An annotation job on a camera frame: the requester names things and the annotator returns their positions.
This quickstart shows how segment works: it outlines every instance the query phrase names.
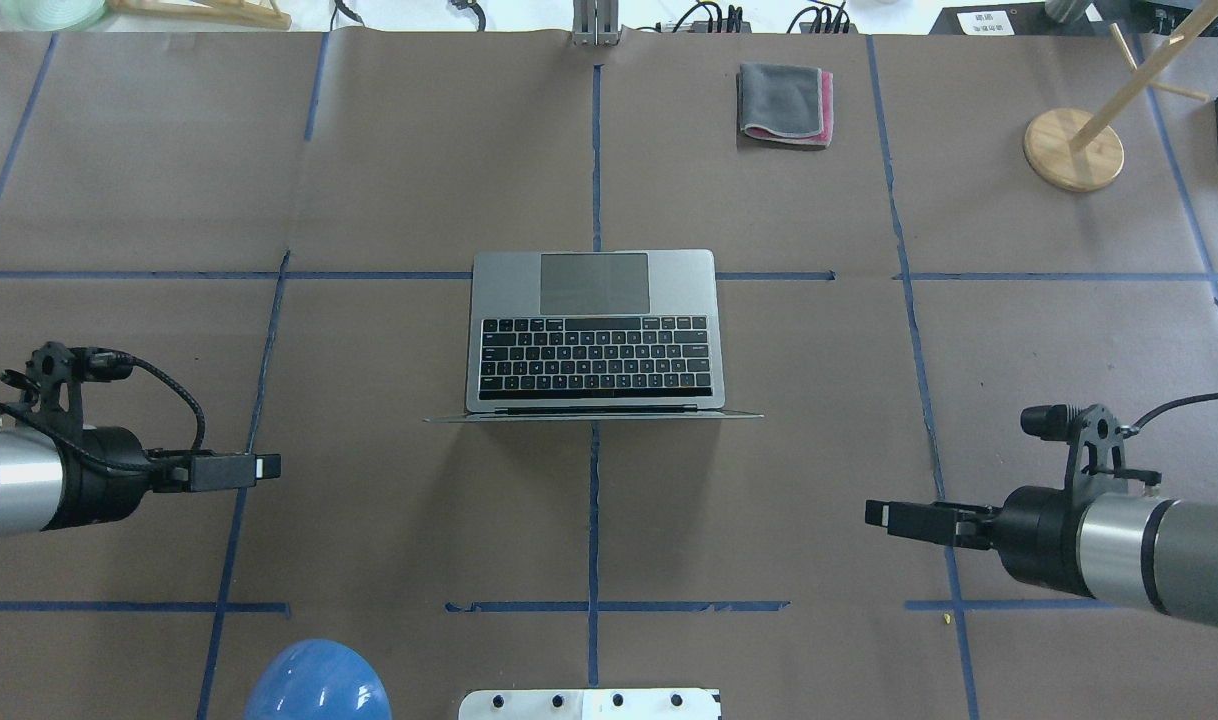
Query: power strip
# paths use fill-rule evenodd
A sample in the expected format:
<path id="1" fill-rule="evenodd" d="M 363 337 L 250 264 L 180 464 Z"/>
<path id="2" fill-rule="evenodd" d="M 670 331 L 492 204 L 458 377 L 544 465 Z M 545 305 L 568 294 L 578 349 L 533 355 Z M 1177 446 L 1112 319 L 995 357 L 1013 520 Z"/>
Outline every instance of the power strip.
<path id="1" fill-rule="evenodd" d="M 702 688 L 476 691 L 458 720 L 720 720 L 720 691 Z"/>

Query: wooden rod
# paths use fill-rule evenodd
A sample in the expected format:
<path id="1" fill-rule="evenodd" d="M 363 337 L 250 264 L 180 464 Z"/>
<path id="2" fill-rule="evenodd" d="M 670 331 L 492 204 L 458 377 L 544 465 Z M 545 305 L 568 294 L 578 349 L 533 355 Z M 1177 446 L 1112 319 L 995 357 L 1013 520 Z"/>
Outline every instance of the wooden rod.
<path id="1" fill-rule="evenodd" d="M 1080 132 L 1075 136 L 1071 138 L 1071 151 L 1080 152 L 1084 150 L 1090 140 L 1111 124 L 1112 119 L 1116 119 L 1116 116 L 1125 108 L 1125 105 L 1129 105 L 1130 100 L 1142 91 L 1145 86 L 1150 85 L 1150 82 L 1161 74 L 1161 71 L 1172 63 L 1173 58 L 1177 58 L 1177 55 L 1195 40 L 1195 37 L 1209 27 L 1213 19 L 1218 19 L 1218 0 L 1203 0 L 1195 10 L 1191 10 L 1191 13 L 1181 21 L 1180 26 L 1173 29 L 1173 35 L 1166 45 L 1162 45 L 1141 67 L 1134 69 L 1134 74 L 1129 78 L 1129 82 L 1117 90 L 1116 95 L 1089 118 L 1089 122 L 1085 123 L 1085 127 L 1080 128 Z"/>
<path id="2" fill-rule="evenodd" d="M 1125 62 L 1129 63 L 1129 69 L 1138 69 L 1138 61 L 1134 60 L 1134 54 L 1130 54 L 1129 45 L 1125 45 L 1125 37 L 1121 34 L 1121 27 L 1116 23 L 1111 23 L 1111 35 L 1116 38 L 1116 46 L 1121 48 L 1121 54 L 1125 55 Z M 1181 95 L 1184 97 L 1190 97 L 1191 100 L 1199 100 L 1200 102 L 1208 102 L 1212 100 L 1205 93 L 1199 90 L 1188 90 L 1185 86 L 1170 85 L 1170 83 L 1152 80 L 1149 85 L 1156 88 L 1156 90 L 1163 90 L 1166 93 L 1172 93 L 1173 95 Z"/>

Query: wooden base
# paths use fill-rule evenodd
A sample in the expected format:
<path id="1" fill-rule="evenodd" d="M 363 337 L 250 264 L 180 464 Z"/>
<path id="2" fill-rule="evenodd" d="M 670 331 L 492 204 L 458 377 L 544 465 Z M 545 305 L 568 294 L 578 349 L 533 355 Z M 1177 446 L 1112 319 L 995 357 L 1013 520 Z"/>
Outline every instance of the wooden base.
<path id="1" fill-rule="evenodd" d="M 1111 127 L 1104 128 L 1080 152 L 1071 151 L 1071 139 L 1093 115 L 1077 108 L 1055 108 L 1026 127 L 1022 150 L 1039 177 L 1063 190 L 1102 190 L 1125 167 L 1125 146 Z"/>

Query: metal bracket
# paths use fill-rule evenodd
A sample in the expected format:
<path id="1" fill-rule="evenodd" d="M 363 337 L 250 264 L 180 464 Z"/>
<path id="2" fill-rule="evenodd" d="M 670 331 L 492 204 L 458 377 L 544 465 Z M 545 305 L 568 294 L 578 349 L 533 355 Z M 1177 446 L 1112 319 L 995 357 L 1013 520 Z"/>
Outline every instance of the metal bracket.
<path id="1" fill-rule="evenodd" d="M 720 691 L 702 688 L 476 691 L 458 720 L 720 720 Z"/>
<path id="2" fill-rule="evenodd" d="M 574 45 L 618 45 L 618 0 L 572 0 Z"/>

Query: silver laptop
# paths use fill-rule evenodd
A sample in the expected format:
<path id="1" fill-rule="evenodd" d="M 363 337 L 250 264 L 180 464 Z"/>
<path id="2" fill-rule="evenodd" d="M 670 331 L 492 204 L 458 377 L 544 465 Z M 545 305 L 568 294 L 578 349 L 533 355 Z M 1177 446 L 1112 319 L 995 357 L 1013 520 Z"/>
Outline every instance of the silver laptop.
<path id="1" fill-rule="evenodd" d="M 432 422 L 760 417 L 723 411 L 709 250 L 476 255 L 466 411 Z"/>

